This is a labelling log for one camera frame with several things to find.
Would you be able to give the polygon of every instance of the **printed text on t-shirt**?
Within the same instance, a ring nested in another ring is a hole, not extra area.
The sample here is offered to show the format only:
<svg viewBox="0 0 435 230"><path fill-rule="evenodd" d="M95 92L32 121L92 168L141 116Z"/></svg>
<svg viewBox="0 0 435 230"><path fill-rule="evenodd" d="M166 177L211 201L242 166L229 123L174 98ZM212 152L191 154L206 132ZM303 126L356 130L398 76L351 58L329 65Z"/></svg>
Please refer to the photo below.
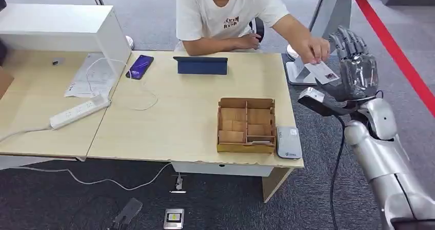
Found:
<svg viewBox="0 0 435 230"><path fill-rule="evenodd" d="M231 26L235 26L237 25L237 23L239 22L239 17L235 17L235 18L227 18L224 22L224 29L229 28Z"/></svg>

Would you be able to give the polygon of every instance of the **desk drawer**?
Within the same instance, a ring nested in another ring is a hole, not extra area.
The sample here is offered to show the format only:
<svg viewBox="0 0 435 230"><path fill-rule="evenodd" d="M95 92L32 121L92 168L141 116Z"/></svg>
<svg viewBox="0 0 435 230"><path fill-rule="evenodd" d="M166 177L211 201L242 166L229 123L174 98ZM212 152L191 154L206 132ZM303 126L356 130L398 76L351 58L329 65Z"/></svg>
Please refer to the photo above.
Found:
<svg viewBox="0 0 435 230"><path fill-rule="evenodd" d="M272 166L228 165L217 163L171 162L175 171L180 173L215 174L215 175L246 175L269 176Z"/></svg>

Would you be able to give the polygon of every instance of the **gray carpet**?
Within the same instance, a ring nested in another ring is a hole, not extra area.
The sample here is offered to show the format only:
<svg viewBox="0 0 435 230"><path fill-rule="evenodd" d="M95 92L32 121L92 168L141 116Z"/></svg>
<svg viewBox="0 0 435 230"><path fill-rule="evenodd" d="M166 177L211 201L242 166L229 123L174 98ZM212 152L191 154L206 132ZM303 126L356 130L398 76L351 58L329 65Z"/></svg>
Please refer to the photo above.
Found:
<svg viewBox="0 0 435 230"><path fill-rule="evenodd" d="M16 3L93 4L93 0L7 0ZM126 34L136 49L173 49L174 0L104 0L115 5ZM369 0L426 84L435 92L434 7L385 7ZM284 0L289 11L309 24L317 0ZM377 57L381 89L392 105L401 141L417 176L435 197L435 121L390 55L367 24L359 8L352 8L351 28L363 36ZM270 29L262 49L284 52L286 43ZM101 229L131 197L144 209L128 229L161 229L164 209L184 207L186 229L331 229L329 180L339 145L337 120L321 118L295 98L301 87L291 88L296 123L301 131L306 167L295 171L268 204L261 202L259 178L189 175L189 193L170 195L174 177L168 168L155 184L125 192L111 184L84 186L63 174L0 171L0 229ZM115 178L134 186L153 177L162 164L87 160L53 161L45 168L73 169L83 180ZM347 149L336 183L336 212L340 229L376 229L379 217L373 197Z"/></svg>

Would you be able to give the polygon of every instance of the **white t-shirt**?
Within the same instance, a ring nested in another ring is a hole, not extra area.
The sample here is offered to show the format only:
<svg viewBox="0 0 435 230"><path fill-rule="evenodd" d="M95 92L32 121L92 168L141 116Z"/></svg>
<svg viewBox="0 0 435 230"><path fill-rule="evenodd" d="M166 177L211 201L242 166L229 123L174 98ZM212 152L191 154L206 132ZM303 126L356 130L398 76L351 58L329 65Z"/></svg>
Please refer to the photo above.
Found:
<svg viewBox="0 0 435 230"><path fill-rule="evenodd" d="M286 14L281 0L229 0L224 7L213 0L176 0L176 36L182 41L240 37L250 32L254 18L271 27Z"/></svg>

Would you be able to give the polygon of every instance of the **wooden desk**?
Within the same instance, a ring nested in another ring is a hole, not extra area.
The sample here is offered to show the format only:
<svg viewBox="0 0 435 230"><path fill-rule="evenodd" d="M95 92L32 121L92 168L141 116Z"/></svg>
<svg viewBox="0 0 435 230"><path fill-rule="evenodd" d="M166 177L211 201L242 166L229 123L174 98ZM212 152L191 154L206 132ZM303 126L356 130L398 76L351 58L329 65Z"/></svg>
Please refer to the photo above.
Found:
<svg viewBox="0 0 435 230"><path fill-rule="evenodd" d="M14 51L4 64L15 80L0 100L0 133L49 124L49 118L84 100L64 92L82 65L85 52ZM53 58L65 58L53 66ZM105 111L57 131L16 135L0 143L0 154L85 157Z"/></svg>
<svg viewBox="0 0 435 230"><path fill-rule="evenodd" d="M218 53L228 57L228 75L178 74L173 56L183 52L134 51L154 57L141 81L121 77L88 152L88 157L198 164L236 164L275 167L263 177L267 202L303 160L286 160L276 154L233 154L216 151L218 102L222 97L273 98L277 125L295 126L280 54ZM145 111L154 97L159 101Z"/></svg>

